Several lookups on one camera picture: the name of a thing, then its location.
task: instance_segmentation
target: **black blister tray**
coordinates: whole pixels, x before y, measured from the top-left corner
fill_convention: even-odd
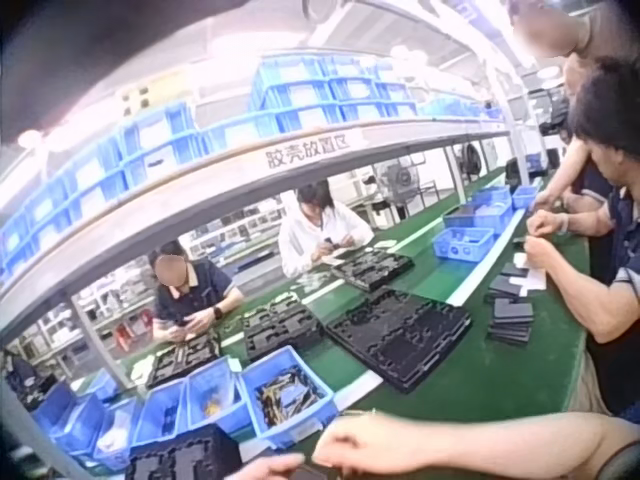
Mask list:
[[[288,308],[259,309],[244,319],[244,341],[249,360],[254,361],[285,345],[304,349],[322,337],[322,325],[307,307],[289,300]]]
[[[363,251],[331,272],[345,282],[365,292],[373,292],[413,267],[409,257],[384,250]]]
[[[470,326],[471,317],[462,308],[384,289],[325,328],[385,381],[409,393]]]
[[[194,370],[220,357],[220,338],[215,330],[174,345],[158,355],[147,380],[147,388],[155,388],[189,375]]]
[[[126,480],[222,480],[242,467],[238,443],[215,424],[131,451]]]

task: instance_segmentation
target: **white shirt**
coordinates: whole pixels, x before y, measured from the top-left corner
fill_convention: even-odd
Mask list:
[[[373,231],[367,222],[346,205],[339,202],[334,204],[335,208],[326,208],[322,213],[322,227],[311,223],[299,207],[291,209],[282,221],[278,245],[282,270],[287,277],[296,277],[311,270],[314,266],[311,254],[326,238],[338,244],[351,235],[356,247],[366,245],[373,238]]]

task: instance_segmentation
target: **woman in white shirt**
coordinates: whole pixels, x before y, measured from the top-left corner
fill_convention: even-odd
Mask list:
[[[298,189],[297,198],[300,208],[283,220],[278,238],[287,277],[308,272],[337,248],[361,247],[373,238],[367,222],[334,202],[327,180]]]

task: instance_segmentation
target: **metal shelf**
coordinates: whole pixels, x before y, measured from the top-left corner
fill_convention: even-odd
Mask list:
[[[10,341],[56,297],[78,292],[150,245],[301,181],[507,135],[492,121],[385,120],[283,135],[198,162],[123,199],[34,259],[0,297],[0,337]]]

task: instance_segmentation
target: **forearm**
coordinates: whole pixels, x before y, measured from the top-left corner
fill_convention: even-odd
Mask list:
[[[478,425],[426,424],[424,438],[438,438],[439,445],[423,452],[425,466],[510,478],[547,479],[569,473],[594,478],[609,456],[638,438],[638,431],[617,419],[563,413]]]

